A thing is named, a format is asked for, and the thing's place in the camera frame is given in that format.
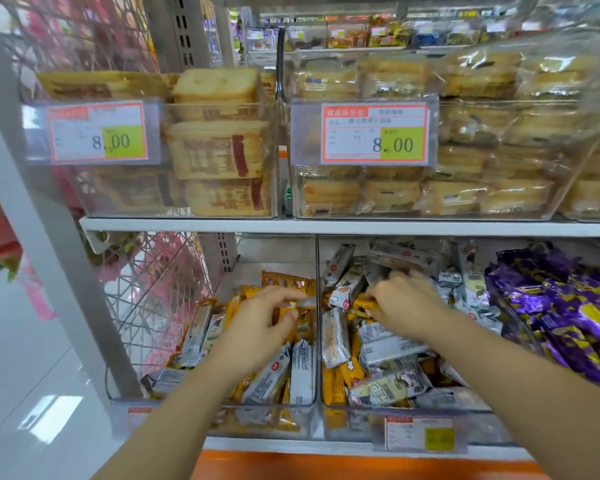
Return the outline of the red and pink hanging packets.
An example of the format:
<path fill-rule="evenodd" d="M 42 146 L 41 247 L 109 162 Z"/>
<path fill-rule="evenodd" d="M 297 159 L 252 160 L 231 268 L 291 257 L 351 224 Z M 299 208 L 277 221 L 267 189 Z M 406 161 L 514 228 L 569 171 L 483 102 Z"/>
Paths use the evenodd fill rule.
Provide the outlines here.
<path fill-rule="evenodd" d="M 21 246 L 2 206 L 0 205 L 0 266 L 8 270 L 8 282 L 19 283 L 37 317 L 55 320 L 58 314 L 50 303 L 43 284 Z"/>

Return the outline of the perforated grey shelf upright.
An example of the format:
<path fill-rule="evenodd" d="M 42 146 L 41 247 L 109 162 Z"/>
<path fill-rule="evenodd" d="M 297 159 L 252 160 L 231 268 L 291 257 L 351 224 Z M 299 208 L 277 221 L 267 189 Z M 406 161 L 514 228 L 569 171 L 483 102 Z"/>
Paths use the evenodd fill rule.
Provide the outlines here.
<path fill-rule="evenodd" d="M 227 0 L 142 0 L 161 73 L 234 68 Z"/>

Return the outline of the person's left hand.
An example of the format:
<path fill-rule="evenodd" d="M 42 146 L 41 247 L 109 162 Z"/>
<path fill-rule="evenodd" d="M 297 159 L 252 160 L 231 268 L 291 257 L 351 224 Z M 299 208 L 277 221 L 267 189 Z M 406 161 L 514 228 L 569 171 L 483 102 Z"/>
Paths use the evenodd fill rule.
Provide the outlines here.
<path fill-rule="evenodd" d="M 258 316 L 254 313 L 254 297 L 240 305 L 205 359 L 205 365 L 209 365 L 229 387 L 237 385 L 272 359 L 283 346 L 286 335 L 295 328 L 298 318 L 296 310 L 289 310 L 276 323 L 272 322 L 272 315 Z"/>

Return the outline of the small red and yellow label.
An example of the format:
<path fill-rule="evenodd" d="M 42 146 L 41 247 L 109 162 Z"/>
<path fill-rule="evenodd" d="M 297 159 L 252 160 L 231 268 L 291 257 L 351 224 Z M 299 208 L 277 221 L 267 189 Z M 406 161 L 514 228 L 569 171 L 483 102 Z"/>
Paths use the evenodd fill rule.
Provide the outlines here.
<path fill-rule="evenodd" d="M 387 417 L 384 445 L 390 452 L 452 453 L 456 451 L 453 417 Z"/>

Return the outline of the person's right hand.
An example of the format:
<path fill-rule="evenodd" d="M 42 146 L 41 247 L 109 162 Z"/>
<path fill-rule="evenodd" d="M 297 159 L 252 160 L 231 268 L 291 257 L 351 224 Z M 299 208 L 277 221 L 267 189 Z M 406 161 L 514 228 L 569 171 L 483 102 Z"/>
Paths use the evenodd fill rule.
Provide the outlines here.
<path fill-rule="evenodd" d="M 384 315 L 380 310 L 376 312 L 374 320 L 384 329 L 403 339 L 432 345 L 437 329 L 445 324 L 451 314 L 451 308 L 443 302 L 435 287 L 423 275 L 418 305 L 404 315 Z"/>

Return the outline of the clear bin with divider wall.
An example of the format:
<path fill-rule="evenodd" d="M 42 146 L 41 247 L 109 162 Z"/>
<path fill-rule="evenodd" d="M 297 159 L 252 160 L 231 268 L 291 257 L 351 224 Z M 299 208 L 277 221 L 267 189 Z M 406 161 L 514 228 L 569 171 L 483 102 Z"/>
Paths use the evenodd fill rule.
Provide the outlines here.
<path fill-rule="evenodd" d="M 202 298 L 228 301 L 240 285 L 261 286 L 262 270 L 314 278 L 319 284 L 320 257 L 316 237 L 304 235 L 256 235 L 220 233 L 150 233 L 144 249 L 128 263 L 117 282 L 105 286 L 114 324 L 136 370 L 142 399 L 126 399 L 110 393 L 112 436 L 124 441 L 133 432 L 127 427 L 129 406 L 158 407 L 149 397 L 143 377 L 166 366 L 179 344 L 185 321 Z M 315 298 L 315 384 L 310 406 L 284 405 L 302 411 L 300 433 L 275 429 L 245 435 L 216 433 L 224 440 L 209 440 L 211 449 L 230 449 L 229 438 L 312 440 L 320 426 L 320 292 Z"/>

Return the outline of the yellow snack bar packet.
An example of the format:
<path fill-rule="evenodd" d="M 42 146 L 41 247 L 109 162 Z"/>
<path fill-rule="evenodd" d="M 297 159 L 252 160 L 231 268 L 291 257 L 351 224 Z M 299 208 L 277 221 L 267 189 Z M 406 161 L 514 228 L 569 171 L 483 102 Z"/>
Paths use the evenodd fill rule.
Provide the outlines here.
<path fill-rule="evenodd" d="M 381 308 L 375 298 L 362 293 L 353 301 L 346 313 L 346 318 L 349 322 L 362 319 L 374 320 L 376 312 L 380 310 Z"/>
<path fill-rule="evenodd" d="M 315 342 L 316 307 L 298 306 L 295 302 L 291 302 L 289 306 L 280 308 L 278 321 L 281 321 L 289 310 L 296 310 L 298 312 L 298 318 L 296 320 L 295 328 L 292 331 L 289 331 L 284 338 L 282 342 L 283 345 L 289 343 L 293 346 L 301 340 L 313 344 Z"/>

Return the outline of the person's right forearm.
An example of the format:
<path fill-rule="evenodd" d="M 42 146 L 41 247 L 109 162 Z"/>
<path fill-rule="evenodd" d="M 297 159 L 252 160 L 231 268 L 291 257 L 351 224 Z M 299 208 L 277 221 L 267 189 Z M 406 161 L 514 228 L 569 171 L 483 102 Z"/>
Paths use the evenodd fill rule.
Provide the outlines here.
<path fill-rule="evenodd" d="M 600 480 L 600 387 L 451 312 L 426 338 L 551 480 Z"/>

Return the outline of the pile of purple snack packets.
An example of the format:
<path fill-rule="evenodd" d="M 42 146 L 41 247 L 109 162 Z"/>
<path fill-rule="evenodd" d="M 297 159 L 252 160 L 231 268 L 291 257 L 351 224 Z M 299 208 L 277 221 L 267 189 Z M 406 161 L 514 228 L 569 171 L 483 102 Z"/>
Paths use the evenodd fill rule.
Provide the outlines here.
<path fill-rule="evenodd" d="M 549 241 L 496 252 L 484 280 L 490 296 L 553 363 L 600 387 L 600 265 Z"/>

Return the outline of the orange shelf base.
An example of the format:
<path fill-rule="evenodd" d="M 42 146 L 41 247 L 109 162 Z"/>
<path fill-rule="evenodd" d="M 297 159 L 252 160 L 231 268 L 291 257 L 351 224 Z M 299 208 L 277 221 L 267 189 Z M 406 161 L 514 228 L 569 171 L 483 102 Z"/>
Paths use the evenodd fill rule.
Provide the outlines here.
<path fill-rule="evenodd" d="M 191 480 L 550 480 L 531 461 L 204 451 Z"/>

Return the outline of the clear plastic bin with toast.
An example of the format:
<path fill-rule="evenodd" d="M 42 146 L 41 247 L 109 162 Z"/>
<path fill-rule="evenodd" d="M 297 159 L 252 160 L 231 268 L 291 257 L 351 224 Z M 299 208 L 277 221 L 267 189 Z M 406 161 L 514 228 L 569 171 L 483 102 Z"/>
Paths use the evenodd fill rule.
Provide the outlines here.
<path fill-rule="evenodd" d="M 147 161 L 51 161 L 47 108 L 131 101 L 144 103 Z M 88 216 L 271 219 L 279 214 L 277 115 L 272 101 L 47 101 L 23 104 L 22 112 L 27 161 L 59 167 Z"/>

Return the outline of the small faded red label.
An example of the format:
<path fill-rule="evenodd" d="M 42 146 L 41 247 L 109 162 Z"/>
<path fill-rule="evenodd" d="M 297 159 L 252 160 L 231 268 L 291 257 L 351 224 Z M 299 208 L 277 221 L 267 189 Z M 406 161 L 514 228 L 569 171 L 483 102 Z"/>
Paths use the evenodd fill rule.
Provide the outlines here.
<path fill-rule="evenodd" d="M 129 431 L 138 428 L 153 411 L 151 406 L 129 406 L 127 408 L 127 427 Z"/>

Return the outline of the person's left forearm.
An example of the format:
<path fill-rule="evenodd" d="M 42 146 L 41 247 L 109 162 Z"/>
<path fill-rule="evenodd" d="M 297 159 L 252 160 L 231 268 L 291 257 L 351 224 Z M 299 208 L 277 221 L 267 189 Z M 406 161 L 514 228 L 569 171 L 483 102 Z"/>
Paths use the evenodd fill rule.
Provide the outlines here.
<path fill-rule="evenodd" d="M 222 402 L 256 368 L 245 349 L 214 349 L 90 480 L 191 480 Z"/>

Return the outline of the red-framed price tag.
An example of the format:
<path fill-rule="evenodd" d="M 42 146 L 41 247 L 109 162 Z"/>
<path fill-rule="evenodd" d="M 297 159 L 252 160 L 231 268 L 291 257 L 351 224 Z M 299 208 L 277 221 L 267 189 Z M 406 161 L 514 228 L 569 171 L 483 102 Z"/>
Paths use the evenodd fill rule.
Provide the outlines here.
<path fill-rule="evenodd" d="M 429 167 L 436 162 L 439 101 L 323 103 L 320 163 Z"/>
<path fill-rule="evenodd" d="M 144 103 L 59 105 L 45 110 L 50 158 L 58 164 L 147 161 Z"/>

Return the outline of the wide clear plastic bin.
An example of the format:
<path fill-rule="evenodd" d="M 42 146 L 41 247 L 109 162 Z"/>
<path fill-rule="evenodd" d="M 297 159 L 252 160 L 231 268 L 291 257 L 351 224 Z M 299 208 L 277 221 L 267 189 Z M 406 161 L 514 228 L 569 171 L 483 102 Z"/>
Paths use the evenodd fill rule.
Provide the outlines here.
<path fill-rule="evenodd" d="M 294 217 L 549 220 L 600 142 L 600 110 L 575 99 L 357 102 L 419 99 L 440 104 L 429 167 L 322 165 L 320 108 L 343 102 L 290 103 Z"/>

